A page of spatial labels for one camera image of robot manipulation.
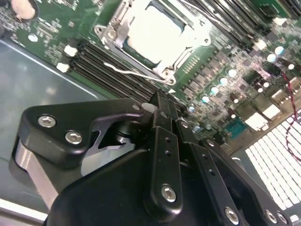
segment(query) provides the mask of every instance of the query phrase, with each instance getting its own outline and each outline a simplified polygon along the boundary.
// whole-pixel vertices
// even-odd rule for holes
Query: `black metal bracket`
[[[53,164],[74,168],[90,148],[93,131],[100,131],[101,140],[112,124],[138,121],[143,114],[143,108],[132,99],[36,106],[23,112],[18,138],[27,149]],[[74,132],[73,137],[66,138],[68,132]]]
[[[81,177],[90,150],[128,142],[135,150]],[[29,108],[10,165],[47,203],[47,226],[292,225],[213,139],[198,144],[161,90],[143,107],[120,99]]]
[[[150,185],[145,207],[160,222],[170,222],[182,210],[182,185],[178,139],[172,133],[167,94],[158,91],[150,100],[157,109],[150,132]]]

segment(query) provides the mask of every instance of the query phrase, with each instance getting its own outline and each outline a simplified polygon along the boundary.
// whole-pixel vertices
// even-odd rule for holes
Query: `cable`
[[[147,76],[147,75],[144,75],[144,74],[140,74],[140,73],[136,73],[136,72],[132,72],[132,71],[124,71],[124,70],[121,70],[121,69],[116,68],[115,66],[113,66],[113,65],[111,65],[111,64],[109,64],[109,63],[107,63],[107,62],[104,62],[103,64],[104,64],[105,66],[107,66],[107,67],[112,68],[114,71],[119,72],[119,73],[121,73],[121,74],[132,74],[132,75],[136,75],[136,76],[139,76],[139,77],[142,77],[142,78],[146,78],[146,79],[151,79],[151,80],[154,80],[154,81],[157,81],[157,82],[161,82],[161,83],[167,83],[167,82],[170,81],[171,78],[173,77],[173,76],[171,75],[171,76],[169,76],[167,79],[161,80],[161,79],[152,78],[152,77],[150,77],[150,76]]]
[[[285,140],[286,140],[286,147],[287,147],[287,151],[293,156],[293,158],[299,162],[301,162],[301,159],[296,156],[293,151],[290,149],[289,144],[290,142],[288,141],[288,134],[289,131],[291,130],[291,128],[293,127],[293,124],[295,123],[295,121],[297,120],[297,110],[296,110],[296,105],[294,102],[294,97],[293,97],[293,89],[292,89],[292,85],[289,81],[289,79],[287,78],[286,74],[283,73],[283,77],[285,79],[285,81],[287,82],[287,87],[288,87],[288,91],[290,93],[290,97],[291,97],[291,102],[292,102],[292,107],[293,107],[293,121],[289,124],[289,127],[286,130],[286,134],[285,134]]]

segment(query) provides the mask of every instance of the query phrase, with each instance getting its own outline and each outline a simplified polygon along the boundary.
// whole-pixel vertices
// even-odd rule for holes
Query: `capacitor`
[[[236,118],[236,114],[231,108],[228,108],[228,114],[232,119]]]
[[[274,54],[274,53],[270,53],[270,52],[268,52],[268,53],[266,53],[265,55],[264,55],[264,58],[268,61],[268,62],[270,62],[270,63],[272,63],[272,62],[275,62],[276,61],[276,55]]]
[[[205,128],[206,128],[206,130],[211,130],[212,129],[212,125],[211,124],[206,124]]]
[[[216,94],[218,94],[218,92],[219,92],[219,90],[218,90],[218,88],[217,88],[216,86],[212,86],[210,90],[211,90],[211,93],[212,93],[213,95],[216,95]]]
[[[234,93],[230,94],[230,100],[233,101],[233,103],[237,104],[239,102],[239,99]]]
[[[259,83],[254,85],[254,89],[256,89],[257,92],[259,92],[259,93],[263,92],[263,88],[261,87],[261,84],[259,84]]]
[[[235,77],[237,75],[237,71],[233,68],[227,68],[226,73],[230,77]]]
[[[193,131],[198,133],[202,130],[202,128],[200,127],[198,122],[193,123],[193,127],[192,127]]]
[[[282,46],[277,46],[275,49],[274,49],[274,53],[276,55],[281,55],[284,53],[284,48]]]
[[[266,81],[265,79],[262,79],[261,82],[260,82],[260,84],[261,84],[264,88],[269,87],[269,83],[268,83],[268,81]]]
[[[208,97],[207,95],[202,95],[202,96],[201,96],[201,100],[202,100],[203,103],[206,104],[206,103],[209,102],[209,97]]]
[[[295,65],[286,59],[281,58],[280,62],[283,66],[287,67],[289,70],[293,70],[295,68]]]
[[[195,107],[194,107],[193,104],[189,104],[188,105],[188,111],[191,112],[191,113],[195,113],[196,112],[196,109],[195,109]]]
[[[222,86],[226,86],[228,84],[228,79],[226,79],[225,77],[220,77],[219,82]]]

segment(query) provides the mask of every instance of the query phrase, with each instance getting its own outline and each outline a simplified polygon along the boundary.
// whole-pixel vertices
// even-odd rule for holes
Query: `green circuit board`
[[[29,22],[17,20],[12,13],[10,4],[0,8],[0,22],[10,32],[9,39],[11,41],[53,66],[61,61],[64,48],[70,39],[85,40],[121,64],[128,65],[128,62],[107,50],[94,32],[96,25],[108,25],[121,0],[36,0],[35,2],[39,8],[39,16]],[[250,1],[246,1],[248,4],[243,0],[239,2],[246,8],[250,7]],[[269,23],[268,27],[274,34],[273,37],[269,37],[267,33],[259,36],[255,32],[253,39],[260,38],[266,45],[260,55],[250,55],[246,48],[237,46],[229,36],[213,25],[213,29],[210,31],[211,44],[200,46],[192,52],[177,70],[175,85],[162,85],[148,81],[154,87],[162,88],[166,92],[172,90],[172,94],[179,103],[187,106],[188,109],[190,106],[194,107],[194,111],[190,112],[187,120],[191,126],[196,123],[200,124],[201,130],[196,131],[198,137],[220,133],[233,140],[239,137],[243,131],[248,130],[248,126],[240,117],[236,118],[236,121],[229,118],[229,109],[236,111],[251,103],[259,95],[258,90],[248,81],[252,80],[254,71],[264,68],[267,63],[267,54],[273,53],[276,47],[281,46],[285,49],[279,58],[285,58],[295,65],[301,65],[301,38],[299,35],[301,20],[294,19],[281,1],[253,0],[252,4],[256,12],[251,16],[255,21]],[[285,26],[272,22],[272,18],[276,16],[287,18]],[[231,68],[237,71],[236,77],[228,76],[228,70]],[[300,75],[297,70],[284,69],[284,71],[290,79]],[[108,91],[105,84],[100,85],[90,77],[75,71],[68,73],[108,98],[119,97]],[[197,79],[199,75],[206,78],[205,84],[199,82]],[[227,78],[228,84],[222,86],[219,82],[220,78]],[[263,95],[267,101],[274,103],[281,110],[282,117],[286,117],[288,113],[291,113],[289,101],[279,104],[278,100],[273,97],[275,92],[280,89],[287,93],[286,83],[283,78],[269,76],[267,78],[269,87],[264,89]],[[298,78],[297,80],[296,90],[299,91],[300,81]],[[213,94],[212,87],[217,87],[219,93]],[[237,96],[238,103],[229,100],[231,94]],[[209,97],[209,103],[202,102],[203,95]],[[299,98],[299,93],[296,93],[297,105]],[[269,123],[272,128],[275,122],[271,120]]]

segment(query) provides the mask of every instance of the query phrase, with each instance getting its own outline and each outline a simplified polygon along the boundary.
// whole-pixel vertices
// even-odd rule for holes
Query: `black plastic part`
[[[277,216],[277,211],[280,211],[286,219],[289,219],[272,198],[214,140],[204,138],[199,143],[210,151],[225,185],[236,193],[234,199],[236,207],[243,213],[244,218],[251,226],[273,225],[265,216],[265,210],[269,210],[274,216]],[[278,220],[277,225],[285,226],[286,224]]]
[[[174,103],[168,95],[158,90],[150,103],[157,106],[150,132],[150,181],[146,188],[145,208],[159,222],[174,220],[183,206],[178,139],[172,133],[172,115],[176,116]],[[162,187],[171,187],[176,199],[169,202],[162,196]]]
[[[22,144],[61,168],[78,166],[90,147],[91,133],[102,129],[106,132],[118,121],[138,121],[144,110],[132,99],[84,102],[64,105],[36,106],[22,114],[18,137]],[[45,128],[39,125],[42,115],[52,116],[56,125]],[[81,143],[70,144],[65,139],[68,131],[82,136]]]
[[[67,187],[55,200],[47,226],[158,226],[143,197],[150,153],[136,150]],[[166,226],[207,226],[206,197],[197,175],[181,166],[183,209]]]
[[[210,152],[198,145],[198,141],[193,136],[190,128],[182,125],[182,120],[175,122],[180,143],[181,159],[187,159],[193,169],[199,173],[199,180],[204,187],[204,194],[210,200],[207,206],[210,222],[215,226],[225,226],[231,224],[225,214],[225,208],[230,207],[237,213],[241,226],[247,226],[248,223],[240,216],[233,199],[231,198],[226,185],[213,161]]]

